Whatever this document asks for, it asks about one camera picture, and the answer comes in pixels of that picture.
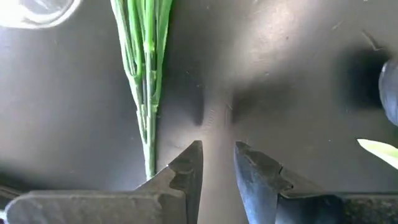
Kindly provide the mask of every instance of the green leaf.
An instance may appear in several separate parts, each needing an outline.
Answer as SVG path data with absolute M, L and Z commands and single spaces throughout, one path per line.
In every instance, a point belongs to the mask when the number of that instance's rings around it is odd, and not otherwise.
M 155 88 L 155 97 L 159 100 L 160 92 L 162 90 L 162 76 L 163 76 L 163 60 L 164 52 L 167 41 L 167 33 L 169 30 L 169 17 L 172 7 L 172 0 L 161 0 L 158 1 L 156 10 L 156 45 L 157 45 L 157 80 Z
M 357 140 L 364 149 L 398 169 L 398 149 L 396 147 L 367 139 Z

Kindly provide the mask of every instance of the metal jaw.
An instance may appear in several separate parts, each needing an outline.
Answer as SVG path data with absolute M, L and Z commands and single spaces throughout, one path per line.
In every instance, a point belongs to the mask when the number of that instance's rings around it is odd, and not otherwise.
M 397 195 L 326 192 L 243 142 L 234 164 L 250 224 L 398 223 Z
M 7 205 L 6 223 L 194 224 L 202 174 L 202 143 L 194 141 L 154 178 L 132 192 L 30 192 Z

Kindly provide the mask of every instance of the glass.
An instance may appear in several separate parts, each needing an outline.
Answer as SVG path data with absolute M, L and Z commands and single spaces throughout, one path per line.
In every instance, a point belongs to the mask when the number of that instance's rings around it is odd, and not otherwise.
M 0 26 L 39 29 L 67 20 L 82 0 L 0 0 Z

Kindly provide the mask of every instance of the gray background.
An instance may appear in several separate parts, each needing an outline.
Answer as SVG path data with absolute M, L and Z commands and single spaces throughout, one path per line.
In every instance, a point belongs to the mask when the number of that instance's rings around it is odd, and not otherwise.
M 246 223 L 242 140 L 328 191 L 397 192 L 356 138 L 398 146 L 377 76 L 398 50 L 395 0 L 175 0 L 158 166 L 204 143 L 200 223 Z M 386 51 L 374 52 L 362 31 Z M 145 181 L 134 102 L 108 0 L 47 30 L 0 28 L 0 176 L 21 190 Z

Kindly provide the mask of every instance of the green stalk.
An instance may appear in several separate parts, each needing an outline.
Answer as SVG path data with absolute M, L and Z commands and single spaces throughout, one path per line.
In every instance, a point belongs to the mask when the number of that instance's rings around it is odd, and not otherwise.
M 111 5 L 150 179 L 155 175 L 156 114 L 172 0 L 111 0 Z

